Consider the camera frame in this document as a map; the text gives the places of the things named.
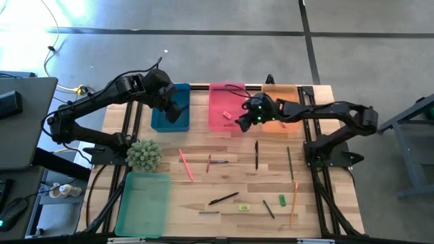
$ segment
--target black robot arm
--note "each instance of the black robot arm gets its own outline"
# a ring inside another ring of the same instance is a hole
[[[357,135],[369,136],[374,134],[377,128],[378,113],[372,107],[350,102],[303,106],[282,99],[277,99],[274,102],[266,93],[261,92],[246,100],[242,107],[247,110],[247,113],[240,116],[236,123],[239,124],[243,132],[249,130],[252,124],[256,125],[273,120],[284,123],[294,123],[301,119],[338,119],[343,121],[344,127],[330,135],[320,135],[314,142],[305,143],[308,144],[309,153],[307,155],[322,161],[330,158],[336,146]]]
[[[110,104],[123,104],[137,101],[165,111],[166,118],[174,123],[182,110],[171,96],[177,88],[170,81],[169,76],[158,68],[151,69],[145,76],[141,74],[120,76],[108,85],[87,97],[59,106],[59,109],[47,120],[50,126],[49,136],[58,144],[70,143],[74,140],[91,142],[109,147],[120,157],[126,157],[130,142],[122,133],[106,134],[81,127],[75,122],[84,115],[88,115]]]

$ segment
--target pink eraser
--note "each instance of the pink eraser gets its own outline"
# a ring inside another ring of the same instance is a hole
[[[232,115],[226,111],[223,112],[223,116],[225,116],[227,119],[232,119]]]

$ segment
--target pink pencil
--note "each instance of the pink pencil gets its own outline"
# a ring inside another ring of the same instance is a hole
[[[185,168],[186,168],[187,172],[189,173],[190,180],[193,180],[193,175],[191,174],[191,171],[190,171],[190,168],[189,168],[189,164],[185,161],[185,158],[184,158],[184,155],[183,155],[181,149],[179,149],[179,154],[181,155],[181,158],[184,161],[184,165],[185,165]]]

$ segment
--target pink bin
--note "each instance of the pink bin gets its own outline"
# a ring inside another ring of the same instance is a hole
[[[236,85],[236,87],[230,87],[225,85]],[[241,131],[239,125],[234,121],[238,117],[245,113],[241,105],[245,102],[246,96],[244,91],[245,85],[243,83],[211,83],[210,84],[210,105],[208,108],[208,125],[212,131]],[[240,94],[237,96],[232,94],[228,90]],[[227,119],[223,116],[223,112],[226,111],[232,115],[231,119]]]

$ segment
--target orange bin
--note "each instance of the orange bin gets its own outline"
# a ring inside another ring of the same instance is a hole
[[[273,101],[280,98],[289,102],[297,102],[298,92],[295,85],[262,85],[262,91],[268,94]],[[263,132],[272,133],[294,133],[301,128],[302,122],[282,123],[280,121],[269,121],[262,125]]]

